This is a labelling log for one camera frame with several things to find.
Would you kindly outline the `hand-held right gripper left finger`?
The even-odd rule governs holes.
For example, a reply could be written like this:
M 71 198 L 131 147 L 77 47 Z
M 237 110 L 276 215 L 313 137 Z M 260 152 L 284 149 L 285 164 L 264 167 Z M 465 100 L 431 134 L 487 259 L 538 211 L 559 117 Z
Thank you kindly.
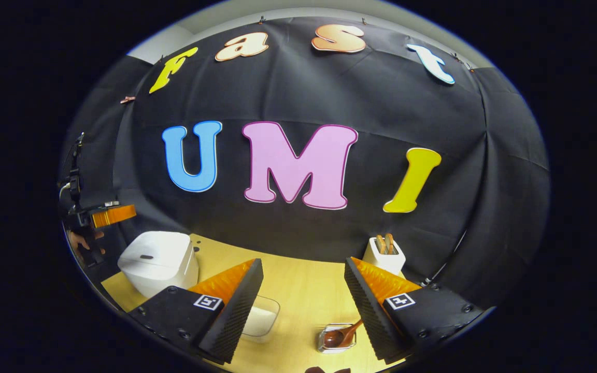
M 168 286 L 128 316 L 182 353 L 230 363 L 262 281 L 261 259 L 254 258 L 188 290 Z

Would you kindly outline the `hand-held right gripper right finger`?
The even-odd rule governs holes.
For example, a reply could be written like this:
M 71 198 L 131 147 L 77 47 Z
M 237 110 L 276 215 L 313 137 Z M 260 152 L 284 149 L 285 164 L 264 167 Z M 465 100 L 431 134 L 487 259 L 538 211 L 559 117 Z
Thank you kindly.
M 419 286 L 355 257 L 345 260 L 344 279 L 375 356 L 386 363 L 429 356 L 486 316 L 445 286 Z

